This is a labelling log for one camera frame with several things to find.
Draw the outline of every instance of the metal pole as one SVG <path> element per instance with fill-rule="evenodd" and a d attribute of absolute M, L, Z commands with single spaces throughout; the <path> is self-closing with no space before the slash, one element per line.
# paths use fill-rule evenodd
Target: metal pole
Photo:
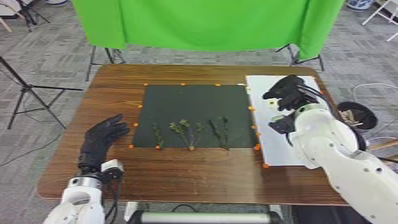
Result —
<path fill-rule="evenodd" d="M 23 87 L 28 87 L 28 88 L 30 88 L 30 86 L 28 86 L 25 80 L 21 79 L 21 76 L 18 75 L 18 73 L 16 73 L 16 71 L 14 71 L 14 69 L 12 69 L 11 65 L 9 65 L 9 63 L 7 63 L 7 61 L 3 60 L 3 57 L 0 57 L 0 63 L 3 64 L 3 67 L 7 68 L 7 70 L 9 70 L 9 72 L 11 72 L 12 76 L 14 76 L 14 78 L 16 78 L 16 80 L 18 80 L 18 82 L 19 82 L 21 85 L 23 85 Z"/>

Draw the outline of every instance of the white paper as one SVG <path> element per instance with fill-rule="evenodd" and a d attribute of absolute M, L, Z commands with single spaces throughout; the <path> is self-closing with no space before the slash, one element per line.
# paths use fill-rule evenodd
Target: white paper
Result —
<path fill-rule="evenodd" d="M 254 123 L 258 127 L 259 135 L 259 144 L 263 150 L 263 159 L 265 163 L 270 166 L 297 166 L 302 165 L 302 162 L 295 155 L 293 147 L 288 144 L 286 136 L 275 132 L 270 128 L 268 123 L 272 118 L 281 114 L 288 115 L 291 111 L 277 111 L 277 103 L 270 104 L 270 101 L 263 100 L 263 94 L 268 92 L 272 86 L 277 81 L 286 76 L 272 76 L 272 75 L 249 75 L 245 77 L 247 80 L 247 93 L 250 99 L 250 105 L 254 107 Z M 314 77 L 313 76 L 298 76 L 306 85 L 311 86 L 316 90 L 320 90 Z"/>

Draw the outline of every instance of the cable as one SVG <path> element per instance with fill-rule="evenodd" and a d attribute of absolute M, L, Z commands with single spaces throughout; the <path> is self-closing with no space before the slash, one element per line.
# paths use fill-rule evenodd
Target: cable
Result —
<path fill-rule="evenodd" d="M 337 115 L 336 115 L 336 110 L 334 110 L 334 107 L 332 107 L 332 104 L 325 98 L 325 96 L 321 95 L 320 91 L 307 85 L 297 85 L 298 86 L 298 89 L 302 89 L 304 91 L 307 91 L 309 93 L 313 93 L 314 96 L 318 96 L 321 98 L 321 100 L 325 101 L 327 103 L 327 107 L 329 107 L 329 110 L 330 110 L 330 113 L 337 119 Z"/>
<path fill-rule="evenodd" d="M 352 89 L 352 98 L 353 98 L 353 101 L 355 101 L 355 102 L 359 102 L 359 100 L 357 100 L 357 89 L 359 89 L 361 87 L 364 87 L 364 86 L 377 86 L 377 85 L 380 85 L 380 86 L 387 86 L 387 87 L 398 89 L 398 86 L 393 86 L 393 85 L 389 85 L 389 84 L 385 84 L 385 83 L 380 83 L 380 82 L 375 82 L 375 83 L 368 83 L 368 84 L 361 84 L 361 85 L 357 85 L 357 86 L 353 87 L 353 89 Z"/>
<path fill-rule="evenodd" d="M 172 212 L 176 212 L 179 207 L 188 207 L 192 209 L 192 211 L 197 212 L 195 208 L 186 204 L 178 205 L 176 208 L 172 209 Z"/>
<path fill-rule="evenodd" d="M 114 204 L 112 204 L 110 210 L 105 215 L 105 220 L 108 219 L 110 214 L 114 213 L 112 221 L 108 223 L 108 224 L 114 224 L 115 217 L 117 217 L 117 201 L 119 201 L 119 196 L 121 196 L 121 178 L 117 179 L 117 191 L 114 191 L 114 188 L 110 185 L 108 185 L 108 189 L 110 189 L 112 196 L 114 196 Z"/>
<path fill-rule="evenodd" d="M 398 160 L 394 160 L 394 159 L 382 158 L 382 157 L 378 157 L 378 159 L 384 160 L 384 161 L 387 161 L 387 162 L 398 163 Z"/>
<path fill-rule="evenodd" d="M 108 191 L 112 193 L 112 197 L 114 197 L 114 203 L 112 203 L 112 206 L 110 206 L 110 209 L 108 209 L 108 212 L 107 212 L 107 215 L 105 215 L 105 220 L 108 219 L 108 216 L 112 214 L 112 211 L 114 211 L 114 208 L 115 208 L 115 198 L 117 198 L 117 195 L 115 195 L 115 190 L 108 184 Z"/>
<path fill-rule="evenodd" d="M 39 151 L 41 149 L 44 149 L 53 142 L 59 140 L 62 132 L 59 133 L 55 139 L 44 144 L 44 146 L 41 146 L 37 149 L 32 149 L 28 152 L 25 152 L 19 156 L 16 156 L 5 163 L 0 164 L 0 167 L 5 166 L 9 163 L 12 163 L 25 155 L 28 155 L 32 152 Z"/>
<path fill-rule="evenodd" d="M 290 133 L 286 133 L 284 137 L 286 137 L 286 141 L 290 143 L 290 146 L 293 147 L 293 144 L 291 144 L 291 141 L 290 141 Z"/>

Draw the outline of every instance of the green cloth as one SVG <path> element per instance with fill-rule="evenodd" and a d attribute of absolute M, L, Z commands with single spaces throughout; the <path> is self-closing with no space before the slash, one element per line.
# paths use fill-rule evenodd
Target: green cloth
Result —
<path fill-rule="evenodd" d="M 345 0 L 73 0 L 89 43 L 195 51 L 300 47 L 314 58 Z"/>

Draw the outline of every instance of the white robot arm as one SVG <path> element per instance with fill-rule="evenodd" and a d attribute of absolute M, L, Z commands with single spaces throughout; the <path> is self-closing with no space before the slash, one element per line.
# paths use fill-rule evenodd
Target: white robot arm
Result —
<path fill-rule="evenodd" d="M 263 98 L 279 98 L 279 110 L 293 113 L 270 127 L 288 135 L 306 167 L 323 168 L 330 186 L 368 221 L 398 223 L 398 175 L 359 150 L 357 135 L 311 95 L 321 97 L 302 79 L 288 76 Z"/>

